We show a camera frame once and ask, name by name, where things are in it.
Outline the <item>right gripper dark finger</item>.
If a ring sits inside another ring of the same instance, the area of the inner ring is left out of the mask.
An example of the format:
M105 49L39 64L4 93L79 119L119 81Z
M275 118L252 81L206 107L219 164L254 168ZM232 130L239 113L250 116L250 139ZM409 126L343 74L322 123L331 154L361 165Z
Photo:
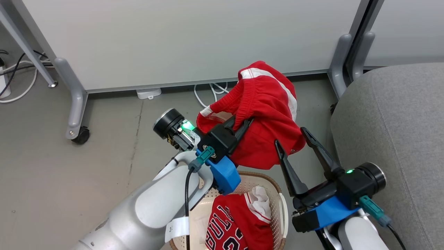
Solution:
M306 144L315 152L327 180L336 180L344 174L344 169L334 160L328 150L309 132L306 127L301 127Z
M295 170L288 160L288 155L284 151L284 148L279 140L275 140L275 148L289 195L291 197L302 196L309 191L308 187L300 180L300 178L296 174Z

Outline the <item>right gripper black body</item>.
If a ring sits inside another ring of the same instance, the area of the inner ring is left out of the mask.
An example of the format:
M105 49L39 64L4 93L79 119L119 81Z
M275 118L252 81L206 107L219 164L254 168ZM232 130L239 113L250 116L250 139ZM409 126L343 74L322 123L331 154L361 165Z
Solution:
M347 209L356 209L362 196L373 197L386 187L384 172L374 163L366 162L360 166L340 173L338 178L309 189L293 198L297 210L312 209L324 201L335 197Z

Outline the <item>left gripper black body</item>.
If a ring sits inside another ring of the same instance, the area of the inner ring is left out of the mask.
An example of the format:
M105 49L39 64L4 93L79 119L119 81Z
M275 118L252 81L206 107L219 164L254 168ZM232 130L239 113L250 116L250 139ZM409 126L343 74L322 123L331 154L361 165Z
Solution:
M227 130L224 123L217 124L203 133L176 109L168 109L154 123L154 132L180 151L205 150L211 146L215 152L211 159L222 159L232 155L231 147L236 143L235 130Z

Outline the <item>red shorts with white stripe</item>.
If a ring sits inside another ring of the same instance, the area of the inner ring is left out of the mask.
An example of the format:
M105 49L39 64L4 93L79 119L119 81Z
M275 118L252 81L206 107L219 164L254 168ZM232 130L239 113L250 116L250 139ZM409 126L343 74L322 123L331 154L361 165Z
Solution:
M231 159L239 166L268 170L280 163L276 140L287 155L306 145L296 124L297 108L293 83L265 62L257 61L240 70L235 87L203 109L196 122L203 133L208 133L231 116L235 116L234 130L253 118Z

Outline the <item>red basketball jersey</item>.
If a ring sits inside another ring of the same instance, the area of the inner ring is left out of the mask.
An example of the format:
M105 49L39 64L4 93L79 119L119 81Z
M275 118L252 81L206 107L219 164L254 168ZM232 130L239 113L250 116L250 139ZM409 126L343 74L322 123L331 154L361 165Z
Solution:
M262 186L214 199L207 226L208 250L273 250L270 199Z

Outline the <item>cream perforated laundry basket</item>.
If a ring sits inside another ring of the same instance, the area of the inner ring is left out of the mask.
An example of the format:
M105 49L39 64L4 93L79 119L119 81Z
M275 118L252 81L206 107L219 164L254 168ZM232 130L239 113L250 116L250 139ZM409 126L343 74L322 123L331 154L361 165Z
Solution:
M235 194L245 193L255 186L262 186L270 199L271 207L271 229L273 231L273 250L283 250L289 227L287 202L282 194L279 185L271 177L257 172L240 171L241 183L238 185ZM214 199L220 193L212 188L205 197L190 212L190 246L191 250L204 250L204 244L200 244L198 238L198 227L196 219L203 218L212 208Z

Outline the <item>grey fabric sofa seat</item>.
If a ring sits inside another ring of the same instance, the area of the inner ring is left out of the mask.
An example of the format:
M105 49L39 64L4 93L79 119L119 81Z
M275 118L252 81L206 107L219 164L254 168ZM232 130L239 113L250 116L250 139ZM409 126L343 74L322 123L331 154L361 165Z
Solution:
M371 70L339 99L331 131L340 164L374 163L373 201L407 250L444 250L444 62Z

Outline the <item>white power adapter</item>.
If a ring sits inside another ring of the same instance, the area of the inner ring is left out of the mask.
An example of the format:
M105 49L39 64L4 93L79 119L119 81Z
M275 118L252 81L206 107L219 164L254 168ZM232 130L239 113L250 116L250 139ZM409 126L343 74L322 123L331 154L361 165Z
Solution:
M137 96L140 100L153 100L155 97L162 94L160 87L144 90L136 90Z

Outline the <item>wide white partition panel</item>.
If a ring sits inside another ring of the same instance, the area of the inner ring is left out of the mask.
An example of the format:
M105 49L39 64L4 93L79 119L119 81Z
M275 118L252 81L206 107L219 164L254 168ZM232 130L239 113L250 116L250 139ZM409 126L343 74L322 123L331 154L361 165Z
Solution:
M87 92L325 72L361 0L11 0Z

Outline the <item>white paper tag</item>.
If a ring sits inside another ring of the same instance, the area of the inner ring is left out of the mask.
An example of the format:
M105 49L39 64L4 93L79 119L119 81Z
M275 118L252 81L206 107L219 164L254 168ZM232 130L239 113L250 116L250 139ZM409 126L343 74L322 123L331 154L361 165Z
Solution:
M190 218L178 217L169 222L165 227L165 243L171 239L190 235Z

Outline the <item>grey partition foot with caster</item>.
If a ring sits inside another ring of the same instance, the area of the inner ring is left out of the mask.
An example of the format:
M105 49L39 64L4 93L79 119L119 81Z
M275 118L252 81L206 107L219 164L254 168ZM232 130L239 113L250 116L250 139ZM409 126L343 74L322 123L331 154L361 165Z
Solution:
M88 93L66 59L57 57L54 59L53 65L71 94L71 110L66 138L74 144L84 144L90 137L89 128L82 125Z

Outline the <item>narrow white partition panel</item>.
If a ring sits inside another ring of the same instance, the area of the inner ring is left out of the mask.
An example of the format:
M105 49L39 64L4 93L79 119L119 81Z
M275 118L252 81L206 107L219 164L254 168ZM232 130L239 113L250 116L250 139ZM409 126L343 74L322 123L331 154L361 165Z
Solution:
M366 69L418 63L444 63L444 0L384 0Z

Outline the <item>slanted grey metal leg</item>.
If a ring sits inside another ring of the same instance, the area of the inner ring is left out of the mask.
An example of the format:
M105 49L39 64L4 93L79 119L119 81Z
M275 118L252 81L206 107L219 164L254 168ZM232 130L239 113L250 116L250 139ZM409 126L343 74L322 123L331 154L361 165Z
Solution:
M14 23L13 19L11 18L10 12L5 9L2 3L0 3L0 23L12 36L13 40L22 49L24 54L31 60L31 62L35 66L35 69L38 71L38 73L40 73L41 76L43 76L43 78L48 83L49 88L56 87L58 85L58 82L50 76L45 66L43 66L41 60L37 57L28 41L25 39L21 30L19 30L17 25Z

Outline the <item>white power strip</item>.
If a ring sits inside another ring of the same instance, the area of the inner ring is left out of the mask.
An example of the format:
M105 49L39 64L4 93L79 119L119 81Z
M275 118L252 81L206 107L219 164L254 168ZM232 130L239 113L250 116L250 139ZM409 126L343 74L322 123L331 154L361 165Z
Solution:
M6 65L4 60L0 57L0 99L6 98L11 94L10 87L6 87L9 79L7 74L2 75L2 72L6 70Z

